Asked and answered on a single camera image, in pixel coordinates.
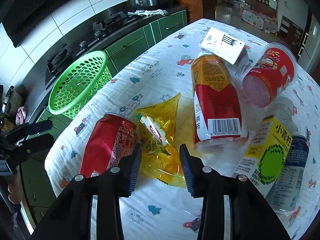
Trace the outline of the person's left hand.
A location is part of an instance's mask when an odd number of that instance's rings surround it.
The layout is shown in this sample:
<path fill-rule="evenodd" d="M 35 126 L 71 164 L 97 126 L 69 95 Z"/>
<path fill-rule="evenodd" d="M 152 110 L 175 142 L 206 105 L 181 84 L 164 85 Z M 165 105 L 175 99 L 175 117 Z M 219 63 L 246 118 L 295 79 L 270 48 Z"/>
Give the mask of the person's left hand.
<path fill-rule="evenodd" d="M 12 202 L 12 204 L 20 204 L 23 197 L 23 189 L 19 173 L 14 175 L 8 182 L 8 191 L 8 199 Z"/>

